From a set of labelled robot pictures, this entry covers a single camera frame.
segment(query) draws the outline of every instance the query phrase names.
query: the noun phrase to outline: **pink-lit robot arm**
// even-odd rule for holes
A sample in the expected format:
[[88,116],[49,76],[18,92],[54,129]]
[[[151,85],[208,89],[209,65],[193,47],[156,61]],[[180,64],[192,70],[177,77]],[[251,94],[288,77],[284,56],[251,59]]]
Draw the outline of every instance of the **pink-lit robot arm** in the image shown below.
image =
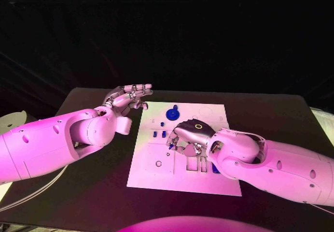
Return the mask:
[[141,101],[151,85],[117,87],[103,106],[28,123],[0,135],[0,184],[58,170],[98,151],[116,132],[128,134],[131,108],[147,109]]
[[[193,119],[177,125],[167,145],[186,156],[198,156],[206,149],[208,160],[228,178],[247,181],[277,196],[334,206],[334,159],[261,136],[255,141],[248,134],[226,128],[215,132]],[[176,145],[179,138],[189,142],[186,147]]]

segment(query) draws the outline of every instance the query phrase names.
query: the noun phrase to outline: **robotic hand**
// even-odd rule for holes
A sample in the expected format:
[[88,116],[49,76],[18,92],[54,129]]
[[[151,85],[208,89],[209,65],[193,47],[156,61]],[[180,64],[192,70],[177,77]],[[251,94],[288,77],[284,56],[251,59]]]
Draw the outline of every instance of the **robotic hand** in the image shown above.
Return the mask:
[[98,151],[116,132],[128,134],[131,108],[149,108],[141,97],[151,85],[117,87],[103,105],[28,123],[0,135],[0,184],[51,173]]
[[[219,172],[277,196],[334,206],[334,159],[291,144],[255,141],[252,133],[221,128],[218,132],[198,119],[182,122],[167,146],[187,157],[206,153]],[[177,146],[179,139],[189,145]]]

